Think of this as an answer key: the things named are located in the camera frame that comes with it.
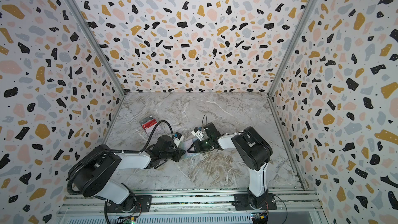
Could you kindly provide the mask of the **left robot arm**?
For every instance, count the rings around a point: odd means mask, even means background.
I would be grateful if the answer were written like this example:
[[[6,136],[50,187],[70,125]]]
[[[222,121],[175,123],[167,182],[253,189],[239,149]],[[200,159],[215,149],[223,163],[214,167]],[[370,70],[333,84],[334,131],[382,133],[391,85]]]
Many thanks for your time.
[[[167,135],[140,151],[99,145],[69,170],[67,192],[108,201],[129,212],[137,206],[137,197],[128,186],[112,180],[113,174],[126,169],[157,169],[169,160],[179,162],[185,153]]]

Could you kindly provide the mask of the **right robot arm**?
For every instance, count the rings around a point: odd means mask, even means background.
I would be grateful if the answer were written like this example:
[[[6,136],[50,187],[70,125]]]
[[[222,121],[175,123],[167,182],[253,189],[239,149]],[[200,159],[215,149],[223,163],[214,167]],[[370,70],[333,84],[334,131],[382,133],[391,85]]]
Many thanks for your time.
[[[236,149],[241,159],[249,169],[249,186],[241,200],[241,208],[261,210],[270,206],[266,185],[266,170],[271,160],[273,150],[269,143],[253,128],[242,131],[221,134],[210,122],[191,131],[196,137],[188,148],[188,153],[206,153],[213,150]]]

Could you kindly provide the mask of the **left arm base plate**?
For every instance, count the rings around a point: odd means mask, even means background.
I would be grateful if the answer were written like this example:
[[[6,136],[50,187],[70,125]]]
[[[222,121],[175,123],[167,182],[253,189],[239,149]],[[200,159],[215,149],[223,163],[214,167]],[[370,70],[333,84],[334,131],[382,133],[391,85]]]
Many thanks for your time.
[[[106,204],[107,213],[121,213],[121,214],[139,214],[148,213],[151,207],[152,196],[129,196],[121,204],[116,204],[109,201]]]

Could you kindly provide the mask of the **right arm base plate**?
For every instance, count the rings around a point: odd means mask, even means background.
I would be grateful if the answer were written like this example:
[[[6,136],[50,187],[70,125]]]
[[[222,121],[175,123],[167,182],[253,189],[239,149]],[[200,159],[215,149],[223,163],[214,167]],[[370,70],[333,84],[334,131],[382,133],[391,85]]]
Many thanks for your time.
[[[235,194],[232,205],[237,211],[265,211],[276,210],[277,205],[275,196],[272,193],[264,193],[260,197],[255,197],[252,193]]]

